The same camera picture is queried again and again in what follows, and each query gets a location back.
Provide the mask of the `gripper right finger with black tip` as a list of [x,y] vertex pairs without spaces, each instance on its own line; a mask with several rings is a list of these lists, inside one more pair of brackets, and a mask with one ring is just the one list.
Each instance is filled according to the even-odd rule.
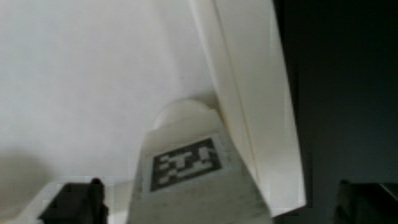
[[398,224],[398,183],[339,182],[332,224]]

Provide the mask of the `gripper left finger with black tip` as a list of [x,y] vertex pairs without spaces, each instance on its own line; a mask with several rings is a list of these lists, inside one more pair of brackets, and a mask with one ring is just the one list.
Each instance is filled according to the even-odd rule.
[[108,224],[105,185],[98,178],[64,184],[37,219],[42,224]]

